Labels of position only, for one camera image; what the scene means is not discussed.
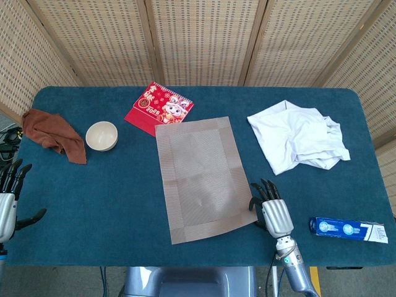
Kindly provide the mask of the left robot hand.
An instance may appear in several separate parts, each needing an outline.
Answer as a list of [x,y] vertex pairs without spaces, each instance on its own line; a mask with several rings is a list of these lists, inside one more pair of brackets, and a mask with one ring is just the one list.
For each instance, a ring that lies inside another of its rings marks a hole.
[[32,164],[27,164],[19,169],[22,162],[22,159],[18,159],[1,169],[1,245],[10,241],[15,231],[39,222],[47,211],[40,209],[30,218],[17,219],[17,206],[24,179],[32,168]]

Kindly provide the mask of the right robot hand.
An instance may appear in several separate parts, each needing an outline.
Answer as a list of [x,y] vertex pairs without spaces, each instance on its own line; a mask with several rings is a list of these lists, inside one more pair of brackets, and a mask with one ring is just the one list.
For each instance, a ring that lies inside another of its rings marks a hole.
[[261,179],[262,186],[251,183],[259,193],[259,197],[252,196],[248,209],[256,208],[262,212],[264,223],[256,221],[255,224],[267,230],[273,238],[282,238],[291,235],[294,229],[290,213],[285,201],[281,198],[276,185],[269,179]]

